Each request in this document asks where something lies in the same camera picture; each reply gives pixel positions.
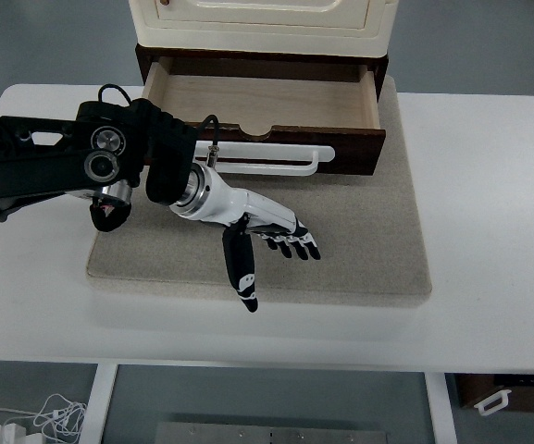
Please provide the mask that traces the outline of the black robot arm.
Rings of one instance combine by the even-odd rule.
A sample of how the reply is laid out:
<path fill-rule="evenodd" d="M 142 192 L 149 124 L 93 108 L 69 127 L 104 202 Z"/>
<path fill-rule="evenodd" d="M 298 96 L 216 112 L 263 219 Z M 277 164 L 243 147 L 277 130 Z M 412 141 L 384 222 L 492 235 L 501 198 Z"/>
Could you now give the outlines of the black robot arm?
<path fill-rule="evenodd" d="M 0 117 L 0 222 L 20 208 L 66 193 L 91 200 L 100 231 L 120 227 L 141 184 L 150 201 L 172 205 L 185 193 L 195 145 L 209 115 L 191 126 L 147 99 L 115 105 L 102 98 L 80 104 L 73 120 Z"/>

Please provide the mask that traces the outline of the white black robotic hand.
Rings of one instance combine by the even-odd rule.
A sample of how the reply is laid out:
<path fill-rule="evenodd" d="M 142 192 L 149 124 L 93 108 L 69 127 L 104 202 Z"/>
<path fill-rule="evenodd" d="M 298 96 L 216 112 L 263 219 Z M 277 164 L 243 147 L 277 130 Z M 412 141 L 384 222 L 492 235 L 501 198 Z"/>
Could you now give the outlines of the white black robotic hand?
<path fill-rule="evenodd" d="M 185 191 L 170 210 L 182 218 L 224 228 L 230 285 L 251 313 L 258 308 L 253 233 L 286 258 L 321 258 L 312 234 L 291 209 L 254 191 L 231 187 L 206 165 L 192 165 Z"/>

